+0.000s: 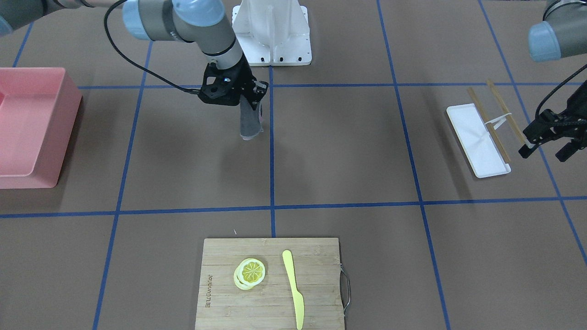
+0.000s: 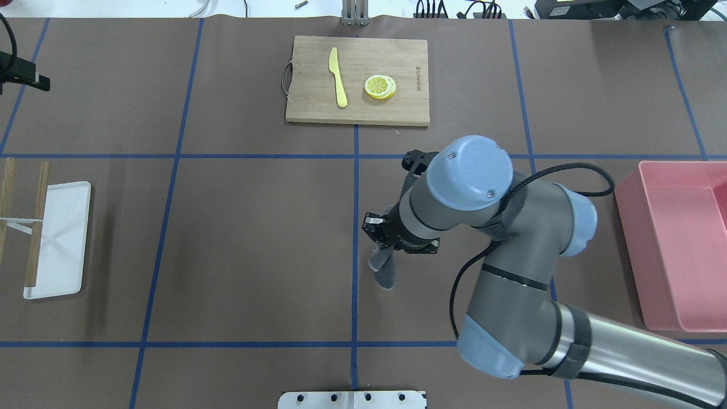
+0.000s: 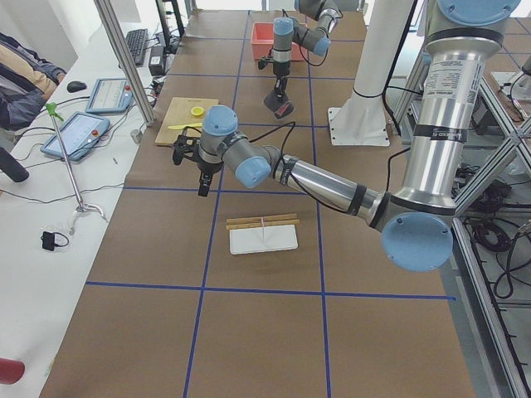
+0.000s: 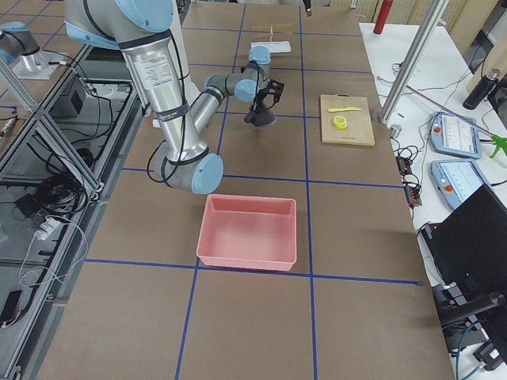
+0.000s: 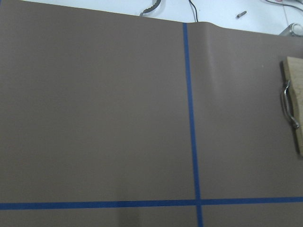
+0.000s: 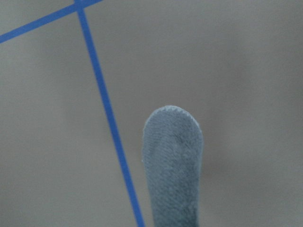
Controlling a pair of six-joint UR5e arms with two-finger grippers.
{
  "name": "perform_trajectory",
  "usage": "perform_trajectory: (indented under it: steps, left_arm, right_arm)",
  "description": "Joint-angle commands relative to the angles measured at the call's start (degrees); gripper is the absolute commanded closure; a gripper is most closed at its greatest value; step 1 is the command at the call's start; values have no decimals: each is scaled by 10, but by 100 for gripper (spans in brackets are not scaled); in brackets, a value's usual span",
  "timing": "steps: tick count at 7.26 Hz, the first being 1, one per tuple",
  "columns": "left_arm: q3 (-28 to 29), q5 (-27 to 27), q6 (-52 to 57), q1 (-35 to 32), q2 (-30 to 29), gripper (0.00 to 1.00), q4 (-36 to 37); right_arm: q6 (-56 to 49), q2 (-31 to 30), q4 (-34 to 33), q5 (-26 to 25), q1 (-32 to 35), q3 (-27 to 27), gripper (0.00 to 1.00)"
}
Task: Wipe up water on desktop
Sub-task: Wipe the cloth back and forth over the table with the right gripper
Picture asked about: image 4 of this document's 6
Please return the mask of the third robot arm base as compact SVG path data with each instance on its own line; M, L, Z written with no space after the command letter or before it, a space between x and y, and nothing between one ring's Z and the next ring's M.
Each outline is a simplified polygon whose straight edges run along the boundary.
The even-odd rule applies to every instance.
M13 64L19 63L13 72L20 79L49 80L56 67L49 64L48 56L43 52L28 26L20 21L1 24L1 60Z

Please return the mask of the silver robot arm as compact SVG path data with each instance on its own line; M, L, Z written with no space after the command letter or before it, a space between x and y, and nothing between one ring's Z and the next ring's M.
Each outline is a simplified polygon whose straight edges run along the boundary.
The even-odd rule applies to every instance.
M174 1L66 1L64 7L67 35L120 51L143 105L154 112L164 140L151 155L152 181L205 195L219 187L223 160L200 135L226 97L249 104L244 120L255 130L275 122L264 99L278 102L284 83L270 75L268 48L251 48L237 74L212 75L196 93Z

